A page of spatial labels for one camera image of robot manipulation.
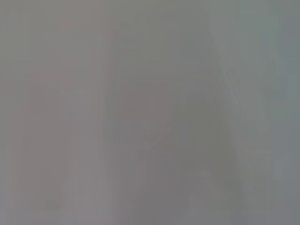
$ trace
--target gray background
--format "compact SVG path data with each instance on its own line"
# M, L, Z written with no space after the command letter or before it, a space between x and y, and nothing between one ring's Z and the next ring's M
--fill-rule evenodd
M299 7L1 0L0 225L298 224Z

